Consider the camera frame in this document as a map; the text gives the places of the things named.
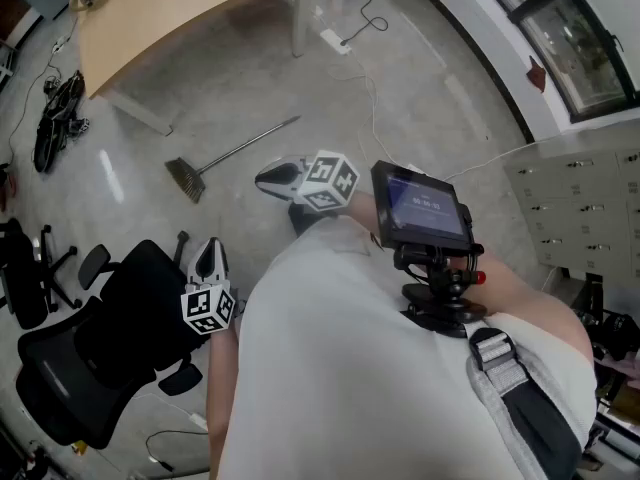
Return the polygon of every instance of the concrete floor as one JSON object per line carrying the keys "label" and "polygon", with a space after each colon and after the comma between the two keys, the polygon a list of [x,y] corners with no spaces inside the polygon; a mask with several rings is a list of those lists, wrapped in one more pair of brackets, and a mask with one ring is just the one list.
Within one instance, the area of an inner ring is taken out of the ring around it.
{"label": "concrete floor", "polygon": [[[311,18],[307,51],[298,59],[289,46],[290,0],[251,0],[201,21],[172,37],[122,86],[158,114],[170,117],[175,131],[162,137],[100,98],[86,101],[80,114],[91,119],[90,131],[59,155],[47,176],[36,173],[31,164],[45,102],[44,77],[36,82],[24,122],[12,140],[19,191],[7,213],[18,217],[29,234],[51,224],[58,252],[69,245],[78,247],[79,257],[59,275],[72,298],[88,298],[76,274],[81,259],[96,244],[104,244],[118,260],[149,238],[172,255],[181,229],[192,237],[185,259],[207,237],[223,240],[232,283],[246,298],[269,262],[294,240],[286,205],[254,187],[255,173],[282,155],[321,148],[345,153],[361,173],[376,160],[386,159],[370,123],[361,130],[369,165],[358,146],[358,129],[371,112],[364,80],[335,79],[362,74],[359,63],[378,89],[377,133],[402,164],[446,177],[524,144],[485,70],[427,0],[374,0],[368,12],[384,16],[389,29],[367,29],[353,41],[355,55],[338,55],[319,32],[328,26],[343,37],[350,35],[363,23],[359,8],[364,2],[314,0],[316,17]],[[43,22],[25,43],[19,72],[0,93],[0,158],[9,157],[6,137],[20,117],[29,85],[46,65],[55,40],[69,33],[73,19],[65,12],[54,22]],[[65,79],[80,68],[75,35],[52,63]],[[208,172],[207,190],[198,205],[180,192],[163,166],[177,156],[205,164],[296,114],[302,115],[297,123]],[[370,180],[363,178],[361,188],[371,190]],[[471,209],[477,239],[532,286],[542,286],[548,268],[535,259],[500,161],[453,183],[459,199]],[[63,307],[45,325],[70,314]],[[147,459],[146,436],[163,429],[199,430],[181,410],[148,396],[129,403],[102,456],[93,450],[84,457],[74,456],[19,410],[14,380],[20,367],[16,343],[21,333],[15,319],[0,311],[0,415],[23,443],[41,441],[72,474],[86,479],[162,475],[164,470]],[[194,353],[194,362],[206,372],[206,347]],[[139,395],[145,393],[160,391],[153,384]],[[170,402],[204,414],[205,395],[202,382]],[[157,456],[178,467],[177,474],[206,467],[203,437],[165,435],[152,441],[152,447]]]}

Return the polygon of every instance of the strap buckle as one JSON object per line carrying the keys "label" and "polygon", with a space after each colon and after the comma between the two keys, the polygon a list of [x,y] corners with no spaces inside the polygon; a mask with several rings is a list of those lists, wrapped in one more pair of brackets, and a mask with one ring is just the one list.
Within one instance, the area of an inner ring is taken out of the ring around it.
{"label": "strap buckle", "polygon": [[469,338],[471,355],[479,370],[487,372],[516,357],[509,335],[494,327],[482,327]]}

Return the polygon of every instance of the small screen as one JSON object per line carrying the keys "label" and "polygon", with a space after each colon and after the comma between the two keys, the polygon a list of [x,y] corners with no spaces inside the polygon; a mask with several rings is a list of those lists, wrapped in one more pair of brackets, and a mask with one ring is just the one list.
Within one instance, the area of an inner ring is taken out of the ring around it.
{"label": "small screen", "polygon": [[389,175],[389,201],[399,229],[430,228],[464,236],[451,194]]}

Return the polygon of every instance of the drawer cabinet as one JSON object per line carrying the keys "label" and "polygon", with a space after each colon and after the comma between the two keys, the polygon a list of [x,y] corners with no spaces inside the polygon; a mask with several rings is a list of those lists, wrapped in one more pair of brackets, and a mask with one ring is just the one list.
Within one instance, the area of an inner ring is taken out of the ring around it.
{"label": "drawer cabinet", "polygon": [[615,129],[532,147],[505,172],[540,263],[640,284],[640,120]]}
{"label": "drawer cabinet", "polygon": [[616,153],[623,191],[630,196],[640,196],[640,148]]}
{"label": "drawer cabinet", "polygon": [[640,247],[631,247],[631,275],[640,280]]}
{"label": "drawer cabinet", "polygon": [[570,203],[567,211],[567,232],[587,241],[627,244],[627,206],[625,201],[606,198],[585,199]]}
{"label": "drawer cabinet", "polygon": [[631,243],[634,247],[640,248],[640,198],[630,199],[627,210]]}
{"label": "drawer cabinet", "polygon": [[575,261],[570,268],[609,278],[629,277],[631,252],[629,244],[620,241],[580,241],[573,251]]}
{"label": "drawer cabinet", "polygon": [[615,196],[620,193],[616,155],[581,153],[560,157],[563,193],[571,197]]}
{"label": "drawer cabinet", "polygon": [[554,180],[560,178],[559,165],[541,163],[507,167],[507,175],[516,197],[521,202],[568,196]]}
{"label": "drawer cabinet", "polygon": [[522,213],[532,236],[563,237],[567,232],[567,206],[561,200],[531,200],[522,204]]}

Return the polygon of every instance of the white shirt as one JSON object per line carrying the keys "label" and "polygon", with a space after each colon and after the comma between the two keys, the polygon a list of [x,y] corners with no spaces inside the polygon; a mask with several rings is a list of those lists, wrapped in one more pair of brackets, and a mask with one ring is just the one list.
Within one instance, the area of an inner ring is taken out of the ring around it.
{"label": "white shirt", "polygon": [[[218,478],[522,478],[469,383],[468,342],[399,314],[412,281],[346,217],[276,258],[245,311]],[[588,430],[587,359],[520,319],[490,320],[545,361]]]}

